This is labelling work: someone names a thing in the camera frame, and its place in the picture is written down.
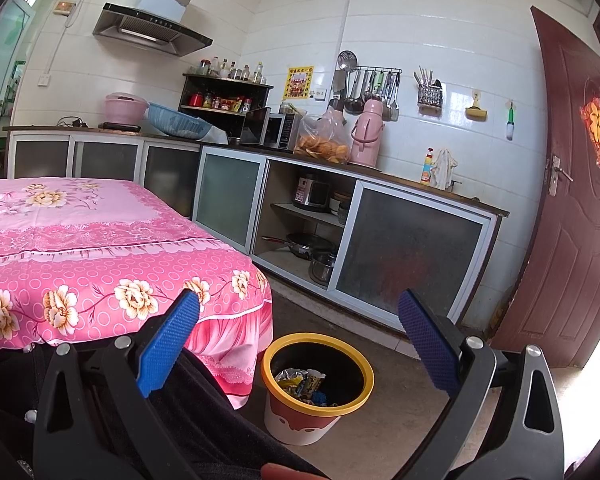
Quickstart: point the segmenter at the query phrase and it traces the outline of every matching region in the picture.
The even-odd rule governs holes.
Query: door handle
[[[555,196],[555,192],[558,190],[558,173],[563,174],[569,182],[573,182],[571,175],[561,168],[560,158],[554,155],[551,164],[551,180],[549,181],[550,196]]]

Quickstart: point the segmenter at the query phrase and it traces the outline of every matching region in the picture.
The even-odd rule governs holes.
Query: white tiled wall
[[[13,124],[56,124],[65,115],[89,126],[104,120],[104,97],[112,92],[137,94],[177,107],[186,72],[204,57],[238,60],[260,0],[192,0],[182,23],[214,40],[211,47],[177,58],[129,43],[92,35],[106,2],[132,6],[137,0],[83,0],[77,18],[50,15],[27,64]],[[50,54],[68,25],[51,66],[48,87],[39,87]]]
[[[520,269],[535,221],[546,152],[546,91],[536,6],[600,52],[579,2],[558,0],[262,0],[241,63],[264,62],[277,109],[291,66],[315,66],[313,88],[330,88],[334,58],[356,53],[360,64],[403,69],[400,119],[388,123],[379,168],[419,180],[427,148],[448,148],[458,161],[455,191],[510,211],[464,323],[485,328]],[[344,23],[342,42],[339,41]],[[442,117],[418,113],[414,70],[434,71],[445,88]],[[472,89],[481,92],[488,120],[464,115]],[[516,110],[506,140],[508,102]],[[325,103],[298,105],[322,113]]]

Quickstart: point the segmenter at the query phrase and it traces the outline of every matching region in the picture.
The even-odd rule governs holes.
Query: yellow flower
[[[152,296],[154,290],[144,280],[120,280],[114,293],[120,300],[120,308],[124,308],[131,319],[146,319],[149,314],[158,312],[158,302]]]
[[[234,292],[243,300],[247,295],[247,286],[249,285],[248,270],[234,270],[234,275],[231,278],[231,286]]]
[[[20,330],[18,319],[11,315],[11,295],[8,290],[0,290],[0,339],[11,339]]]
[[[258,286],[260,291],[264,293],[267,288],[267,277],[262,273],[260,269],[256,269],[256,280],[258,280]]]
[[[78,298],[75,294],[69,292],[67,285],[61,285],[58,290],[50,290],[42,298],[45,307],[45,319],[53,328],[57,328],[62,335],[69,333],[72,335],[75,326],[80,321],[78,311],[74,309]]]
[[[45,184],[29,184],[27,187],[22,188],[23,191],[39,192],[46,188]]]
[[[62,207],[66,204],[66,193],[64,191],[40,191],[27,198],[27,204],[38,207]]]
[[[209,294],[209,284],[205,281],[201,281],[199,277],[191,278],[182,285],[182,288],[188,288],[193,290],[198,295],[198,302],[200,303],[200,312],[205,311],[205,303],[211,299]]]

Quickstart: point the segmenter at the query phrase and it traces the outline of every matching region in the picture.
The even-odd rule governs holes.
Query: bag of bread
[[[294,153],[346,164],[350,149],[343,120],[342,112],[332,107],[321,116],[305,115],[298,128]]]

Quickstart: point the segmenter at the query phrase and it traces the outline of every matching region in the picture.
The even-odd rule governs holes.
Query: pink tablecloth
[[[136,332],[184,287],[201,304],[186,348],[240,406],[272,341],[247,256],[131,182],[0,180],[0,349]]]

